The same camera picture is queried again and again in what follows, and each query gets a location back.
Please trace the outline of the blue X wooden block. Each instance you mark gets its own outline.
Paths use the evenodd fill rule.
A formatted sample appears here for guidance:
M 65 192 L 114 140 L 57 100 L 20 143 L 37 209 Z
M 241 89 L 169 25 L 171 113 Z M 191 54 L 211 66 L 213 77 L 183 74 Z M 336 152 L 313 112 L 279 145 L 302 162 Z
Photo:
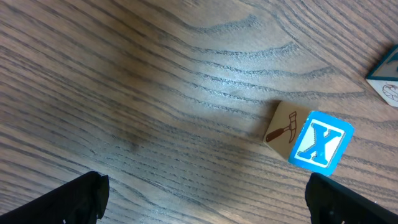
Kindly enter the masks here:
M 263 142 L 288 163 L 331 176 L 353 135 L 354 127 L 346 121 L 281 101 Z

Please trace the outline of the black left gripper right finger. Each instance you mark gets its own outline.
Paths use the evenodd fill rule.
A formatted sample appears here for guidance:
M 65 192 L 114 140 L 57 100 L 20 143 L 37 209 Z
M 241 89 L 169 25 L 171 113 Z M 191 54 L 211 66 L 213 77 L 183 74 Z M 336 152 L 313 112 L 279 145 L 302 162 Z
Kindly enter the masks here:
M 305 188 L 312 224 L 397 224 L 397 215 L 329 177 L 312 173 Z

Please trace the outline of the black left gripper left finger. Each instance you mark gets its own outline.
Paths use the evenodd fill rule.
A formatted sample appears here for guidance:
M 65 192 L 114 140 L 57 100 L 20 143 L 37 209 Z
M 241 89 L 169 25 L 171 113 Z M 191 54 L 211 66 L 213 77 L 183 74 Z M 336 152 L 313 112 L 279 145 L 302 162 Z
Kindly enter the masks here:
M 1 215 L 1 223 L 95 224 L 104 217 L 108 199 L 109 177 L 90 171 Z

